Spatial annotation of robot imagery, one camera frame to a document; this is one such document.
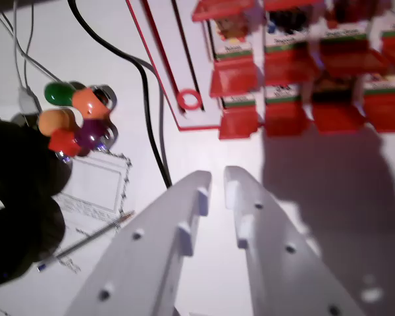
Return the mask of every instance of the gray cable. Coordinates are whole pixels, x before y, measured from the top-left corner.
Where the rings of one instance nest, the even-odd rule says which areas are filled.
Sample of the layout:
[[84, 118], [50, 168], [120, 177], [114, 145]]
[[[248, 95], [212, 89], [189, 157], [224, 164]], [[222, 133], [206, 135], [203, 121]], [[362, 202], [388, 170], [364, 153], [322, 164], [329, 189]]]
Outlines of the gray cable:
[[[29, 53], [29, 48], [31, 47], [32, 37], [34, 36], [34, 0], [31, 0], [31, 32], [29, 34], [28, 44], [26, 45], [25, 54]], [[28, 89], [28, 76], [26, 75], [26, 59], [24, 60], [24, 79], [25, 86]]]
[[[5, 19], [6, 22], [4, 22], [1, 18], [0, 18], [0, 23], [3, 25], [3, 27], [6, 29], [6, 31], [9, 33], [10, 36], [13, 37], [13, 27], [11, 22], [9, 21], [9, 19], [7, 18], [7, 16], [3, 13], [0, 12], [1, 16]], [[35, 68], [37, 68], [39, 71], [41, 71], [42, 73], [44, 73], [46, 76], [50, 77], [50, 79], [54, 80], [54, 81], [58, 81], [61, 82], [60, 79], [58, 79], [52, 72], [50, 72], [49, 70], [47, 70], [43, 65], [41, 65], [39, 62], [37, 62], [35, 59], [31, 58], [30, 56], [28, 56], [23, 49], [21, 48], [18, 40], [16, 39], [16, 45], [17, 45], [17, 49], [19, 50], [19, 53]]]
[[17, 25], [16, 25], [16, 12], [18, 10], [18, 0], [13, 0], [13, 57], [14, 57], [14, 64], [16, 66], [16, 74], [18, 76], [18, 81], [19, 81], [19, 87], [22, 88], [22, 79], [20, 78], [20, 72], [19, 72], [19, 67], [18, 67], [18, 51], [16, 49], [16, 43], [17, 43], [17, 36], [16, 36], [16, 31], [17, 31]]

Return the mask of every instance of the white plastic part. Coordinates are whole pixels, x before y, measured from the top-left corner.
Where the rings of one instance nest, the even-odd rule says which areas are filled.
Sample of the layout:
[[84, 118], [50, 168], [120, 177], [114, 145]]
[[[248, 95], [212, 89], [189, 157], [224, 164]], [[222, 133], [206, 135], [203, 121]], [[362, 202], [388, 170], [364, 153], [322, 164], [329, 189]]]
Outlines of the white plastic part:
[[364, 315], [255, 178], [227, 167], [225, 192], [246, 250], [255, 316]]
[[177, 182], [114, 238], [66, 316], [172, 316], [182, 258], [193, 255], [211, 174]]
[[20, 112], [23, 115], [38, 114], [41, 111], [35, 95], [26, 88], [19, 88], [18, 103]]

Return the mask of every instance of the colorful knob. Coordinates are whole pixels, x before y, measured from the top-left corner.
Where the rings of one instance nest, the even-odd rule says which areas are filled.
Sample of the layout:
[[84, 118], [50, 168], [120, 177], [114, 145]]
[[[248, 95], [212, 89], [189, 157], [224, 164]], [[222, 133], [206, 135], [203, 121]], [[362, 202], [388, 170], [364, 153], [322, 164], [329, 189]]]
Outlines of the colorful knob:
[[80, 111], [84, 119], [104, 119], [108, 117], [110, 109], [107, 105], [110, 97], [99, 88], [85, 88], [75, 92], [72, 104]]
[[69, 109], [44, 111], [38, 118], [38, 128], [44, 136], [51, 136], [57, 129], [75, 131], [77, 127], [74, 114]]
[[48, 148], [56, 153], [64, 153], [69, 157], [78, 155], [82, 150], [74, 139], [74, 132], [63, 129], [55, 130], [52, 133]]
[[74, 139], [80, 147], [93, 150], [107, 134], [104, 120], [84, 120], [84, 125], [74, 133]]
[[44, 96], [51, 104], [71, 107], [75, 91], [76, 89], [67, 82], [52, 82], [46, 85]]

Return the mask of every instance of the dark blurry object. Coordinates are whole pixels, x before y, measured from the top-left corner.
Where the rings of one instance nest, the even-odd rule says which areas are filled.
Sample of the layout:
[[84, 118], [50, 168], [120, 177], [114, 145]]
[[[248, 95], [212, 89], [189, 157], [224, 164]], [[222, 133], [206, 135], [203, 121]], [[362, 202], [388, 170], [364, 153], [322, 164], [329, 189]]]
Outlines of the dark blurry object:
[[[51, 2], [53, 0], [19, 0], [18, 8], [30, 6], [32, 2], [35, 3], [44, 3]], [[13, 10], [13, 0], [0, 0], [0, 10], [1, 11], [11, 11]]]
[[292, 35], [294, 32], [301, 32], [307, 28], [309, 19], [306, 12], [300, 8], [294, 8], [288, 11], [273, 11], [269, 13], [270, 30], [269, 33], [275, 32], [275, 25], [280, 31], [285, 34]]
[[48, 141], [33, 128], [0, 121], [0, 284], [23, 275], [63, 239], [63, 216], [51, 196], [71, 170]]

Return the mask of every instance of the ballpoint pen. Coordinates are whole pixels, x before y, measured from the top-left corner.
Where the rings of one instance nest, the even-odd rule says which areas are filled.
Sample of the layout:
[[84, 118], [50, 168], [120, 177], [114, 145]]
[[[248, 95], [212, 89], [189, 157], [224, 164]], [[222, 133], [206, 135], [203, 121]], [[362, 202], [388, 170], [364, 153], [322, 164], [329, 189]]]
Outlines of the ballpoint pen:
[[52, 265], [54, 262], [60, 260], [63, 257], [66, 257], [67, 255], [71, 254], [72, 252], [76, 251], [77, 249], [81, 248], [82, 246], [86, 245], [88, 242], [91, 242], [92, 240], [96, 239], [97, 237], [101, 236], [102, 234], [108, 232], [110, 229], [116, 227], [116, 225], [124, 222], [126, 219], [129, 219], [132, 215], [134, 214], [134, 211], [131, 211], [118, 219], [114, 220], [113, 222], [109, 223], [107, 226], [101, 228], [100, 230], [97, 230], [90, 236], [84, 238], [83, 240], [71, 245], [69, 248], [59, 252], [57, 255], [52, 255], [51, 257], [48, 257], [47, 259], [43, 260], [38, 266], [37, 270], [39, 272], [44, 271], [47, 267]]

